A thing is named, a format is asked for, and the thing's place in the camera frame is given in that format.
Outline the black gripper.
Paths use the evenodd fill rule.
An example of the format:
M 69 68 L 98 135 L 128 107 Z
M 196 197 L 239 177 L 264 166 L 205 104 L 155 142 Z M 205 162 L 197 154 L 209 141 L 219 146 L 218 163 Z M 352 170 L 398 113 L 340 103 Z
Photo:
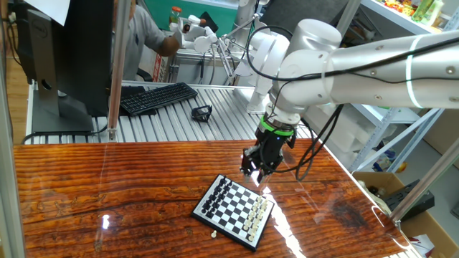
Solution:
M 252 174 L 252 167 L 260 169 L 257 182 L 263 183 L 268 173 L 274 172 L 283 161 L 282 147 L 288 144 L 290 148 L 295 145 L 296 134 L 294 130 L 264 130 L 255 131 L 257 142 L 253 147 L 244 148 L 240 172 L 244 176 Z

